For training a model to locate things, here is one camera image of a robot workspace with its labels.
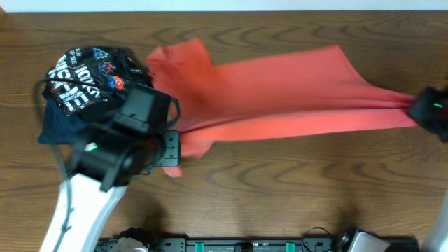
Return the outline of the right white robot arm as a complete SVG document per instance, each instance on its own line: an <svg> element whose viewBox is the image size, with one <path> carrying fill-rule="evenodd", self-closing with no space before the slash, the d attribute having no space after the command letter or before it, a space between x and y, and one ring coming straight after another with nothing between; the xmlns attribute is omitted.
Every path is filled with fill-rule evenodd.
<svg viewBox="0 0 448 252"><path fill-rule="evenodd" d="M413 101L407 115L427 132L447 143L447 91L426 87ZM421 247L405 239L387 241L362 230L350 230L341 240L339 251L391 252L422 251L447 252L447 200L445 199L437 223Z"/></svg>

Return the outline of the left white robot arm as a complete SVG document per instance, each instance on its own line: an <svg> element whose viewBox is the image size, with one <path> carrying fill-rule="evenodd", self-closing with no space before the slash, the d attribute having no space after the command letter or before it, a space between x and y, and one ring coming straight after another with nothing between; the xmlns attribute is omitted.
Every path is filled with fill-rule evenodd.
<svg viewBox="0 0 448 252"><path fill-rule="evenodd" d="M61 168L63 181L42 251L93 251L104 226L134 176L175 167L176 130L142 134L93 124L76 136Z"/></svg>

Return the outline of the orange red t-shirt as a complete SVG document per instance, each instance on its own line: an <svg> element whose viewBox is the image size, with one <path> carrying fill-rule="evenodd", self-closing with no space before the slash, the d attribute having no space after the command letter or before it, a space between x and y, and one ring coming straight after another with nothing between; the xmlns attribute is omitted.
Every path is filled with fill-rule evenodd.
<svg viewBox="0 0 448 252"><path fill-rule="evenodd" d="M364 80L337 45L214 65L203 42L156 48L156 90L178 99L181 156L216 142L412 127L413 96Z"/></svg>

